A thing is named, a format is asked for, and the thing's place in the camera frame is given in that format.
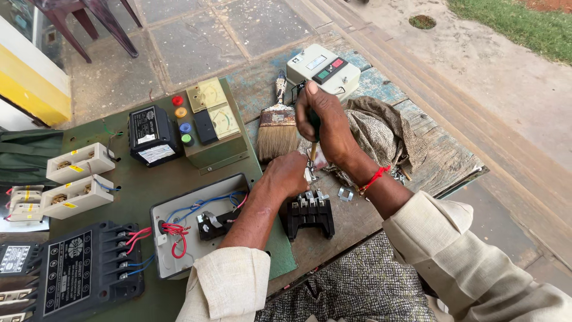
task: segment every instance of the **red thread bracelet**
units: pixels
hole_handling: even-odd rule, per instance
[[[359,195],[363,195],[364,193],[366,193],[366,189],[369,188],[373,184],[373,182],[375,182],[378,178],[381,178],[384,172],[389,171],[390,169],[391,165],[387,167],[380,167],[379,170],[374,174],[374,177],[371,178],[370,182],[368,182],[368,184],[359,189]]]

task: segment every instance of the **yellow wall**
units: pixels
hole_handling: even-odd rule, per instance
[[[48,125],[72,117],[71,99],[0,45],[0,95]]]

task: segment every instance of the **hand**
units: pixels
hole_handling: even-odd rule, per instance
[[[282,202],[286,197],[294,197],[310,189],[304,179],[307,164],[306,155],[292,151],[268,163],[259,182],[267,193],[281,198]]]
[[[303,137],[314,141],[314,128],[306,117],[312,108],[320,117],[320,146],[329,162],[341,164],[354,155],[359,148],[349,130],[341,103],[335,95],[323,92],[314,81],[306,83],[296,102],[296,126]]]

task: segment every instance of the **blue wire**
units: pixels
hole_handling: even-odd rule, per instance
[[[93,178],[93,179],[94,179],[94,180],[97,182],[97,184],[100,185],[103,189],[112,190],[112,191],[120,191],[120,190],[121,190],[121,189],[114,189],[114,188],[110,188],[110,187],[108,187],[108,186],[104,186],[104,185],[102,185],[96,178]]]
[[[231,200],[231,203],[232,203],[235,207],[237,207],[237,204],[235,203],[235,201],[236,201],[236,202],[239,202],[239,200],[238,200],[236,197],[233,196],[234,194],[246,194],[246,193],[243,192],[243,191],[235,191],[235,192],[233,192],[233,193],[231,193],[231,194],[229,194],[229,195],[225,195],[225,196],[222,196],[222,197],[211,198],[211,199],[209,199],[209,200],[207,200],[207,201],[197,200],[191,207],[180,208],[180,209],[177,209],[177,210],[173,211],[173,212],[171,213],[171,215],[169,216],[169,218],[167,218],[167,220],[166,220],[165,222],[169,222],[169,221],[171,220],[171,218],[173,217],[173,215],[175,215],[175,213],[177,213],[177,212],[179,212],[179,211],[181,211],[181,210],[190,209],[190,212],[188,212],[187,214],[185,214],[183,217],[181,217],[181,219],[179,219],[178,221],[176,221],[176,222],[174,222],[174,223],[180,222],[180,221],[182,221],[183,219],[185,219],[188,215],[190,215],[190,214],[194,213],[195,211],[201,209],[203,206],[205,206],[207,203],[209,203],[209,202],[211,202],[211,201],[216,201],[216,200],[221,200],[221,199],[229,198],[229,199]]]
[[[144,265],[148,260],[152,259],[153,257],[155,257],[155,254],[149,256],[149,258],[147,258],[144,262],[141,262],[139,264],[127,264],[127,266],[141,266]]]
[[[149,265],[151,265],[152,262],[153,262],[152,260],[149,261],[149,262],[147,263],[147,265],[145,265],[145,267],[143,267],[142,269],[134,270],[134,271],[132,271],[131,273],[128,273],[127,276],[133,275],[133,274],[137,274],[137,273],[139,273],[139,272],[145,270],[147,267],[149,267]]]

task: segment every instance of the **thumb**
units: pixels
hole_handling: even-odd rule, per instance
[[[339,104],[339,100],[335,95],[322,91],[314,81],[309,81],[304,89],[308,105],[316,111],[320,118],[322,118],[328,110],[332,109],[336,103]]]

